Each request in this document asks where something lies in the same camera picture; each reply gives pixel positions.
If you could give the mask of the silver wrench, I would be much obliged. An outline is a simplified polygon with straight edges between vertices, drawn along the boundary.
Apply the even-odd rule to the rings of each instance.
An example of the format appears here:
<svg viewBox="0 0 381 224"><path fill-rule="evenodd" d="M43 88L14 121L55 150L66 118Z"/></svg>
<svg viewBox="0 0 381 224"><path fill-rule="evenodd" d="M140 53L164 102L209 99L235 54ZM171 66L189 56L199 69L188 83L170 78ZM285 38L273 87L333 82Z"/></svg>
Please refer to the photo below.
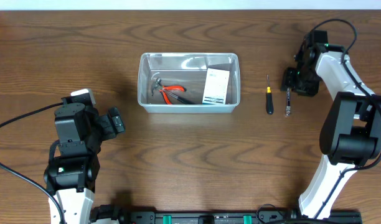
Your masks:
<svg viewBox="0 0 381 224"><path fill-rule="evenodd" d="M285 116L290 116L290 115L291 115L291 88L287 88Z"/></svg>

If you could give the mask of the black yellow screwdriver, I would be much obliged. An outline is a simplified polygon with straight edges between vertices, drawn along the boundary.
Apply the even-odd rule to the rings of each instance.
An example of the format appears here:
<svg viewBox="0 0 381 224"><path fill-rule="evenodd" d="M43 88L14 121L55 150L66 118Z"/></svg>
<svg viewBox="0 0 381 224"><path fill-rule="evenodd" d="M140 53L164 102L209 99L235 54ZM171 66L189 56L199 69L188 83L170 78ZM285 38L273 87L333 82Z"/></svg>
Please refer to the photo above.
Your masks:
<svg viewBox="0 0 381 224"><path fill-rule="evenodd" d="M267 88L266 88L266 112L271 115L274 113L273 97L270 87L269 75L266 76Z"/></svg>

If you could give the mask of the small black orange hammer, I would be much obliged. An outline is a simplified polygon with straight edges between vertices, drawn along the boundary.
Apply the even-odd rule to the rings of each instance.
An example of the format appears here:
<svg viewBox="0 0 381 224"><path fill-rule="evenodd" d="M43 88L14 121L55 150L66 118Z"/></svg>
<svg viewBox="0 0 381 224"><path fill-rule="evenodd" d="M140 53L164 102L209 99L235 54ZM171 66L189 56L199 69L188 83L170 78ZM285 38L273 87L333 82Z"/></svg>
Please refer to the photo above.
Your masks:
<svg viewBox="0 0 381 224"><path fill-rule="evenodd" d="M174 93L174 91L181 91L186 92L186 89L183 86L180 85L171 85L171 86L164 86L162 83L161 78L157 78L156 81L154 81L151 84L151 95L154 95L155 91L160 92L160 94L163 97L163 100L165 104L171 105L172 102L170 101L170 97L177 100L178 102L184 104L184 105L194 105L194 102L191 100L188 100L182 96L179 96Z"/></svg>

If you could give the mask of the red handled pliers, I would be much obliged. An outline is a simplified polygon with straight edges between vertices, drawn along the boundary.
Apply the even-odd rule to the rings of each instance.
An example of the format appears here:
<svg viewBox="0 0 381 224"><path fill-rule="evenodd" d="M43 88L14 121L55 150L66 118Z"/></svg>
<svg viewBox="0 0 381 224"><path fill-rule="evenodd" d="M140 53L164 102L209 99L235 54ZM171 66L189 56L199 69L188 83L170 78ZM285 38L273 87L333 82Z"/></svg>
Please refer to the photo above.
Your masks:
<svg viewBox="0 0 381 224"><path fill-rule="evenodd" d="M173 85L173 86L162 86L162 85L159 85L157 87L157 89L159 90L160 94L162 94L162 97L164 99L164 102L165 104L167 105L171 105L171 101L169 99L169 96L171 98L174 98L176 99L177 101L183 103L183 104L187 104L185 98L181 97L181 96L178 96L176 94L174 94L174 92L185 92L185 88L183 86L180 86L180 85Z"/></svg>

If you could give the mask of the white blue cardboard box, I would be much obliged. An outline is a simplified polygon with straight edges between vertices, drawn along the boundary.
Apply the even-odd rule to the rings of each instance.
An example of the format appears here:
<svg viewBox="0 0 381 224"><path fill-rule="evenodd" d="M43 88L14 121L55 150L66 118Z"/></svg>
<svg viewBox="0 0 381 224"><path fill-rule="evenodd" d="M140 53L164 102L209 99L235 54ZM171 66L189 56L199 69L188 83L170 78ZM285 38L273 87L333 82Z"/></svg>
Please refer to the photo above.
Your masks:
<svg viewBox="0 0 381 224"><path fill-rule="evenodd" d="M230 72L208 68L205 80L203 105L224 105L227 98L227 89Z"/></svg>

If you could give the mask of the clear plastic container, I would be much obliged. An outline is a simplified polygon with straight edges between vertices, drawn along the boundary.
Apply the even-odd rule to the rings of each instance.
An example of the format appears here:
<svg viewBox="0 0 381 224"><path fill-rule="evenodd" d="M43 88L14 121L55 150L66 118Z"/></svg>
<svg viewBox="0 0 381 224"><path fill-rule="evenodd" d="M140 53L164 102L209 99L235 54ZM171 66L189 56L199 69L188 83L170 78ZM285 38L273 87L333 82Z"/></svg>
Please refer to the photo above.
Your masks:
<svg viewBox="0 0 381 224"><path fill-rule="evenodd" d="M230 72L224 105L203 105L208 68ZM194 105L169 98L165 104L160 92L151 95L151 84L161 78L164 86L180 85L186 92L174 92ZM240 66L234 53L145 53L138 73L138 103L148 113L231 113L240 103Z"/></svg>

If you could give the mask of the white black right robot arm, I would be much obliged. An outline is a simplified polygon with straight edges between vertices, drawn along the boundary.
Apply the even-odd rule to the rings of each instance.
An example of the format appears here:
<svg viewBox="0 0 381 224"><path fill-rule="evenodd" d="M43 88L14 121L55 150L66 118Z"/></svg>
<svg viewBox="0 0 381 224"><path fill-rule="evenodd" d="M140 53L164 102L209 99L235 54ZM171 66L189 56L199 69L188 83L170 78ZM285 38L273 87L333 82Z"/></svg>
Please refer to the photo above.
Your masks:
<svg viewBox="0 0 381 224"><path fill-rule="evenodd" d="M294 59L281 89L314 96L324 83L333 99L319 136L319 166L298 199L302 216L323 220L347 181L381 159L381 96L366 87L342 46L304 44Z"/></svg>

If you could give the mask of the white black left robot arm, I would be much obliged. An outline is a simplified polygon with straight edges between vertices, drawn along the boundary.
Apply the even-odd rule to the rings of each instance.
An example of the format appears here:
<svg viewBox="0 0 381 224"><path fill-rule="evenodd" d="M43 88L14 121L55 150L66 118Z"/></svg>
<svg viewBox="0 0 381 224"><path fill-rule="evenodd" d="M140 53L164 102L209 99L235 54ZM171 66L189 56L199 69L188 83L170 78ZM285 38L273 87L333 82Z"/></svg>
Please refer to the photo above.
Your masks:
<svg viewBox="0 0 381 224"><path fill-rule="evenodd" d="M44 172L52 223L89 223L103 141L125 132L117 108L100 115L90 93L63 98L54 112L58 140L50 147Z"/></svg>

